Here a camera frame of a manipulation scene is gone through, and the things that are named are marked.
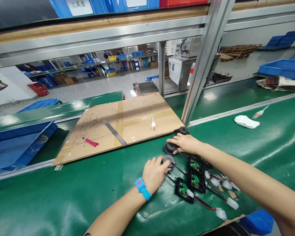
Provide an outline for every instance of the red crate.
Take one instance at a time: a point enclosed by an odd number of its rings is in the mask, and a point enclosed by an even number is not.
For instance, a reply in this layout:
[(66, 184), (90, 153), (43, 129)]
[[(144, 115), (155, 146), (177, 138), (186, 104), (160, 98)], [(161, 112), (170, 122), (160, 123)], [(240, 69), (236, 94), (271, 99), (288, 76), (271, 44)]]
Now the red crate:
[(47, 91), (47, 89), (43, 88), (43, 86), (40, 83), (38, 83), (38, 82), (32, 83), (32, 84), (28, 84), (27, 86), (30, 87), (39, 96), (46, 96), (47, 94), (49, 94), (49, 92)]
[(160, 0), (160, 8), (207, 4), (208, 0)]

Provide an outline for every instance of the white plastic connector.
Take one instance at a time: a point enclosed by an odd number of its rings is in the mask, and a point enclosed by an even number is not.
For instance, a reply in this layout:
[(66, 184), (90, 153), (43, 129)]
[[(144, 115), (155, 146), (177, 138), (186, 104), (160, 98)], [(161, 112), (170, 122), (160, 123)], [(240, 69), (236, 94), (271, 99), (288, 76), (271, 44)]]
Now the white plastic connector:
[(211, 181), (211, 183), (212, 183), (215, 187), (217, 187), (218, 185), (220, 185), (220, 182), (219, 182), (217, 179), (212, 178), (210, 181)]
[(227, 220), (226, 213), (222, 208), (216, 208), (216, 216), (222, 220)]
[(223, 187), (225, 187), (225, 188), (227, 188), (229, 190), (232, 190), (232, 185), (228, 181), (223, 182)]
[(192, 198), (194, 198), (194, 193), (191, 192), (190, 189), (187, 189), (187, 195), (190, 196), (190, 197), (192, 197)]
[(240, 191), (240, 189), (233, 182), (231, 183), (231, 185), (234, 189), (237, 189), (238, 191)]
[(207, 179), (210, 179), (210, 173), (207, 170), (204, 172), (204, 175), (206, 176)]
[(233, 199), (231, 199), (230, 197), (227, 199), (226, 202), (229, 206), (231, 206), (232, 208), (234, 208), (235, 210), (237, 210), (239, 208), (239, 205), (237, 202), (235, 202)]

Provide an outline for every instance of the yellow bin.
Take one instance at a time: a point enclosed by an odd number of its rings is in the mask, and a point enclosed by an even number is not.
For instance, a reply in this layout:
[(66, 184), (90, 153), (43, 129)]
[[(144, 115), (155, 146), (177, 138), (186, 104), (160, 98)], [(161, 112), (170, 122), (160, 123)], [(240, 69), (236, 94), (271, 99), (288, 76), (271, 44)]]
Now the yellow bin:
[(110, 60), (110, 61), (115, 61), (115, 60), (116, 60), (116, 57), (117, 57), (117, 56), (109, 56), (109, 57), (108, 57), (108, 60)]
[(107, 74), (108, 74), (108, 76), (114, 76), (116, 74), (116, 72), (114, 71), (112, 73), (107, 73)]

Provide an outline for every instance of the gray floor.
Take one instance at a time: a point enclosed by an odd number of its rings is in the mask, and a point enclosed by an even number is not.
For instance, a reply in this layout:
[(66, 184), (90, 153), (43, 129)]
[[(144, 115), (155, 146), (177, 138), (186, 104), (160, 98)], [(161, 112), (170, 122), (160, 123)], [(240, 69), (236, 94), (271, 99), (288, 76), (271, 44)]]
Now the gray floor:
[[(252, 75), (258, 71), (260, 65), (279, 59), (289, 59), (294, 54), (295, 48), (276, 52), (256, 51), (246, 59), (219, 62), (216, 67), (216, 71), (222, 73), (229, 72), (233, 76), (233, 79), (238, 79)], [(128, 71), (125, 74), (125, 76), (120, 76), (121, 73), (119, 73), (113, 77), (82, 78), (79, 79), (79, 83), (74, 85), (57, 86), (53, 89), (48, 89), (49, 95), (45, 97), (36, 97), (31, 101), (21, 101), (18, 104), (8, 104), (1, 107), (0, 116), (14, 114), (36, 101), (54, 97), (57, 97), (65, 103), (105, 93), (123, 91), (127, 99), (135, 95), (132, 84), (134, 82), (145, 82), (147, 77), (158, 75), (158, 68), (142, 68), (137, 71)], [(165, 82), (166, 92), (177, 89), (176, 84), (170, 81), (170, 79), (166, 79)]]

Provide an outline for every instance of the glue bottle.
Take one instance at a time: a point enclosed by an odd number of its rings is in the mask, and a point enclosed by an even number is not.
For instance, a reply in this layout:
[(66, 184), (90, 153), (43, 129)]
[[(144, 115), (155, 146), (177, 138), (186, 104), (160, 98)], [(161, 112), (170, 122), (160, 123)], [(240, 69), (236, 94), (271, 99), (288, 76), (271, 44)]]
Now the glue bottle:
[(156, 130), (156, 125), (154, 122), (154, 116), (152, 116), (152, 130), (155, 131)]
[(262, 116), (262, 114), (264, 113), (265, 109), (267, 109), (270, 105), (266, 106), (265, 108), (263, 108), (262, 110), (258, 111), (257, 113), (255, 113), (252, 118), (253, 119), (257, 119), (259, 118), (260, 116)]

